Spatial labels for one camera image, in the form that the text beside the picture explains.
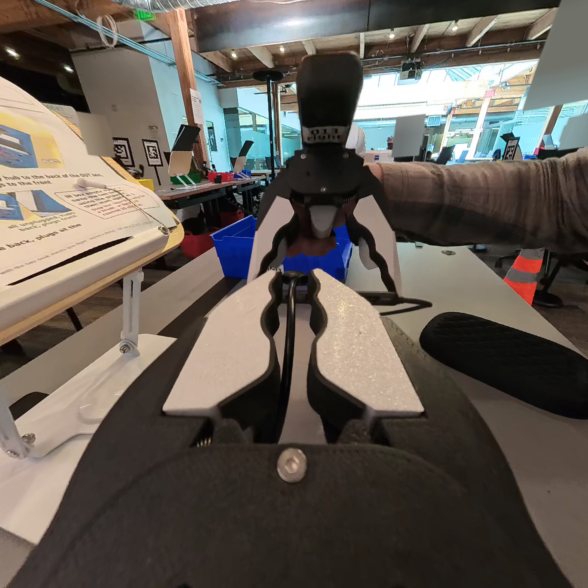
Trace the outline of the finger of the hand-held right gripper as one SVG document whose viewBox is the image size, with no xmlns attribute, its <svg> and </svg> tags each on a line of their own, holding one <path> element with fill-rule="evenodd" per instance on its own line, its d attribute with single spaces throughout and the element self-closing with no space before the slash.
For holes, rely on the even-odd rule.
<svg viewBox="0 0 588 588">
<path fill-rule="evenodd" d="M 290 200 L 264 194 L 255 227 L 248 283 L 282 266 L 295 228 L 296 215 Z"/>
<path fill-rule="evenodd" d="M 359 247 L 360 260 L 366 269 L 378 269 L 388 292 L 402 294 L 401 268 L 396 234 L 384 216 L 381 198 L 360 198 L 348 216 L 348 233 Z"/>
</svg>

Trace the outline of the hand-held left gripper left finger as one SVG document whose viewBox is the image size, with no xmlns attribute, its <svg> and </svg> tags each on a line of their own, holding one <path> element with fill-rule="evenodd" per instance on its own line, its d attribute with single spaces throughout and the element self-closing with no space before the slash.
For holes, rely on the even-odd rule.
<svg viewBox="0 0 588 588">
<path fill-rule="evenodd" d="M 277 439 L 281 371 L 281 273 L 270 270 L 219 303 L 206 318 L 163 405 L 172 417 L 237 421 L 254 439 Z"/>
</svg>

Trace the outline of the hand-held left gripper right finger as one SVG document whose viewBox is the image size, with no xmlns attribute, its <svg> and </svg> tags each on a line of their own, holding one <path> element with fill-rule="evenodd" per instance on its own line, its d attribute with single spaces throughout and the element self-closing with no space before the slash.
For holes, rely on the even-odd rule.
<svg viewBox="0 0 588 588">
<path fill-rule="evenodd" d="M 353 420 L 371 432 L 382 419 L 423 416 L 422 401 L 370 301 L 321 269 L 309 274 L 308 294 L 315 338 L 307 399 L 327 443 Z"/>
</svg>

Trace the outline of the blue plastic bin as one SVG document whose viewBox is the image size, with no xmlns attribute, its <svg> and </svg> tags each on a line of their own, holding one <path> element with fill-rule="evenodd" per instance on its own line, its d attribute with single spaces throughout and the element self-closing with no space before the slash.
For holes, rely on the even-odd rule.
<svg viewBox="0 0 588 588">
<path fill-rule="evenodd" d="M 249 215 L 212 233 L 212 240 L 225 277 L 247 278 L 254 244 L 255 226 L 256 219 Z M 336 228 L 334 232 L 336 235 L 336 247 L 334 250 L 325 256 L 300 254 L 292 258 L 285 258 L 283 269 L 285 271 L 295 270 L 305 274 L 315 269 L 322 269 L 338 281 L 345 282 L 353 243 L 349 239 L 345 226 Z"/>
</svg>

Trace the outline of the person's right hand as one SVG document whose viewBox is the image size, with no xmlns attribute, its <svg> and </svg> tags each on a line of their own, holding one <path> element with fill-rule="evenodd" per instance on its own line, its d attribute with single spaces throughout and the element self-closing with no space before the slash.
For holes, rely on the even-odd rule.
<svg viewBox="0 0 588 588">
<path fill-rule="evenodd" d="M 334 229 L 346 224 L 347 218 L 353 213 L 356 201 L 347 202 L 337 209 L 334 217 L 331 233 L 324 238 L 317 238 L 313 234 L 312 219 L 309 211 L 295 201 L 291 201 L 292 207 L 299 219 L 299 232 L 296 239 L 288 246 L 287 258 L 293 258 L 300 254 L 306 256 L 325 256 L 336 248 Z"/>
</svg>

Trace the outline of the black pole stand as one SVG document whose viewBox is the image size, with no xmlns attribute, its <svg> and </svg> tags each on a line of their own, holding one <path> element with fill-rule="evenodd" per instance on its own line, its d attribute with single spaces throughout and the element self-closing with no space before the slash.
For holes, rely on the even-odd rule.
<svg viewBox="0 0 588 588">
<path fill-rule="evenodd" d="M 270 180 L 273 181 L 277 169 L 281 167 L 281 164 L 276 164 L 276 158 L 283 163 L 280 84 L 284 73 L 276 69 L 261 69 L 254 71 L 253 78 L 266 84 L 270 125 Z"/>
</svg>

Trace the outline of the red plastic bin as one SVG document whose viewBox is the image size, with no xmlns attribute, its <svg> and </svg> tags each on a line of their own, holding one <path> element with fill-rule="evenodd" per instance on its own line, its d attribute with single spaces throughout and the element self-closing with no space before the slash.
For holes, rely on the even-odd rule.
<svg viewBox="0 0 588 588">
<path fill-rule="evenodd" d="M 215 244 L 212 239 L 212 233 L 210 232 L 195 235 L 189 231 L 185 231 L 180 243 L 182 254 L 187 259 L 196 259 L 214 247 Z"/>
</svg>

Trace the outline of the wooden work table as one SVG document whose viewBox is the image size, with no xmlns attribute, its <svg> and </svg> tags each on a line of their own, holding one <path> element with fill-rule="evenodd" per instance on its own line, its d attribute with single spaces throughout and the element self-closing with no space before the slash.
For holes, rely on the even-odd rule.
<svg viewBox="0 0 588 588">
<path fill-rule="evenodd" d="M 253 173 L 250 178 L 221 183 L 207 180 L 192 187 L 157 189 L 155 193 L 181 222 L 203 212 L 206 225 L 218 226 L 224 211 L 239 209 L 246 217 L 255 217 L 267 183 L 267 173 Z"/>
</svg>

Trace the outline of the black wrist rest pad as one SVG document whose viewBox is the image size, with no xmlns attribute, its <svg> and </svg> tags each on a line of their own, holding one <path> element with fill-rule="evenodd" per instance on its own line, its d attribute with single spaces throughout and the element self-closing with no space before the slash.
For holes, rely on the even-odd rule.
<svg viewBox="0 0 588 588">
<path fill-rule="evenodd" d="M 441 364 L 519 401 L 587 419 L 587 359 L 570 348 L 460 312 L 435 316 L 419 342 Z"/>
</svg>

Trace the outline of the wooden column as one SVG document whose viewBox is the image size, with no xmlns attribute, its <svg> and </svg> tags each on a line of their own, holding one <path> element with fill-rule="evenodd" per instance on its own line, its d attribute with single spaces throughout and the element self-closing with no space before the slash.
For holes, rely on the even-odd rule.
<svg viewBox="0 0 588 588">
<path fill-rule="evenodd" d="M 195 121 L 192 106 L 192 90 L 196 91 L 196 78 L 192 50 L 189 44 L 187 16 L 184 9 L 174 9 L 165 14 L 166 23 L 172 40 L 174 59 L 178 70 L 180 89 L 185 106 L 187 123 L 196 126 L 200 133 L 194 146 L 194 153 L 200 164 L 210 164 L 208 148 L 206 145 L 206 129 Z"/>
</svg>

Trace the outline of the white stand base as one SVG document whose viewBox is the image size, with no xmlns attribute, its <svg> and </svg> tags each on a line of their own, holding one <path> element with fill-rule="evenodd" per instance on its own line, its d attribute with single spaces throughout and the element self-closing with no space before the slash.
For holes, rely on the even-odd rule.
<svg viewBox="0 0 588 588">
<path fill-rule="evenodd" d="M 175 341 L 139 333 L 143 272 L 123 278 L 121 341 L 15 420 L 1 401 L 1 529 L 36 545 L 92 435 Z"/>
</svg>

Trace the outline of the printed instruction sheet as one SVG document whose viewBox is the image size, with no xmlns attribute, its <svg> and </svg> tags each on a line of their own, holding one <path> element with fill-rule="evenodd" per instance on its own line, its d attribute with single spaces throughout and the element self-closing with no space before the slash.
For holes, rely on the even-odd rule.
<svg viewBox="0 0 588 588">
<path fill-rule="evenodd" d="M 176 225 L 152 190 L 88 154 L 66 119 L 1 79 L 1 286 Z"/>
</svg>

